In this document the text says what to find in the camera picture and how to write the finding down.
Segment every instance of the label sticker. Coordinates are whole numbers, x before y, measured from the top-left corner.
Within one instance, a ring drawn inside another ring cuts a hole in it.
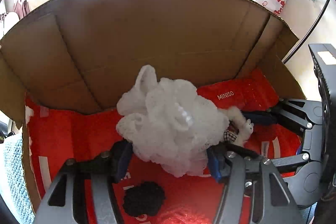
[[[269,142],[261,142],[261,154],[263,157],[267,158],[268,155]]]

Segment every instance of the white mesh fabric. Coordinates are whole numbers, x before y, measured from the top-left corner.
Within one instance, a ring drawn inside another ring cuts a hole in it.
[[[144,161],[161,164],[176,177],[202,175],[206,149],[223,141],[229,126],[227,116],[197,95],[192,83],[167,78],[157,83],[149,65],[140,70],[117,109],[125,115],[117,131],[133,143],[134,153]]]

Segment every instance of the black pom pom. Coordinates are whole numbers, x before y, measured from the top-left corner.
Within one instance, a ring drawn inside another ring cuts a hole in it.
[[[133,217],[146,214],[155,216],[165,200],[165,192],[158,184],[145,181],[141,185],[126,190],[123,208]]]

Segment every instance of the black cable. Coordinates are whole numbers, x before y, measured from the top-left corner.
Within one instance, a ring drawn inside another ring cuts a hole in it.
[[[309,216],[310,216],[311,207],[312,207],[312,206],[310,206],[310,208],[309,208],[309,213],[308,213],[308,217],[307,217],[307,220],[306,220],[306,224],[308,223],[308,220],[309,220]]]
[[[306,42],[307,38],[311,35],[311,33],[313,32],[313,30],[315,29],[315,27],[317,26],[317,24],[320,22],[323,14],[324,14],[324,12],[326,11],[326,9],[328,7],[329,2],[330,2],[330,0],[326,0],[324,6],[322,8],[322,11],[320,12],[319,16],[315,20],[314,24],[309,29],[309,31],[306,33],[306,35],[303,37],[303,39],[299,42],[299,44],[295,47],[295,49],[284,60],[284,62],[283,62],[284,64],[286,64],[293,57],[293,55],[299,50],[299,48],[301,48],[301,46]]]

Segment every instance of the plaid fabric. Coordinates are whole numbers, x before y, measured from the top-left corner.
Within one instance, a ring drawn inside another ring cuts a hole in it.
[[[236,133],[230,131],[229,129],[224,131],[224,141],[233,143],[237,138]]]

